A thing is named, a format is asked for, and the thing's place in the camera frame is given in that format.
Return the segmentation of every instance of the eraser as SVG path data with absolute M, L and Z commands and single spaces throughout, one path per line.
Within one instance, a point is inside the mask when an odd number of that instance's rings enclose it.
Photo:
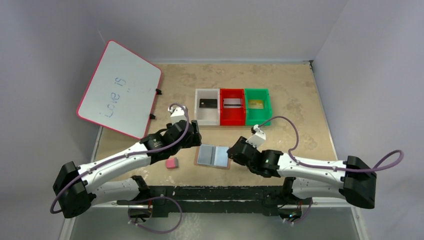
M 178 159 L 176 157 L 167 159 L 165 161 L 165 166 L 167 169 L 176 169 L 178 168 Z

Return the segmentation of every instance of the black card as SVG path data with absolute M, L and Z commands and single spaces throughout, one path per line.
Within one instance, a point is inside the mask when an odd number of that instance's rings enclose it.
M 199 108 L 217 109 L 218 108 L 218 100 L 217 99 L 209 99 L 209 98 L 200 98 Z

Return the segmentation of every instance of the green bin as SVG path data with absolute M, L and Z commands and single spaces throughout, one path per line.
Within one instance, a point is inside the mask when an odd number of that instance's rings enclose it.
M 245 88 L 246 125 L 261 124 L 273 116 L 270 93 L 266 88 Z

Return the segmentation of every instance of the yellow card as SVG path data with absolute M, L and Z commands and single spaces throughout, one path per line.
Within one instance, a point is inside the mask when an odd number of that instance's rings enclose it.
M 256 99 L 248 100 L 247 107 L 250 109 L 264 109 L 264 101 Z

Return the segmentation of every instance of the gray wall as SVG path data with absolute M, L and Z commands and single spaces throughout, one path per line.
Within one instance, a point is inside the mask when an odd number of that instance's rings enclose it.
M 375 240 L 424 239 L 423 13 L 422 0 L 349 0 L 314 62 L 339 159 L 405 152 L 363 211 Z
M 53 182 L 90 159 L 76 109 L 104 43 L 81 0 L 0 0 L 0 239 L 57 239 Z
M 86 0 L 105 41 L 162 61 L 312 60 L 347 0 Z

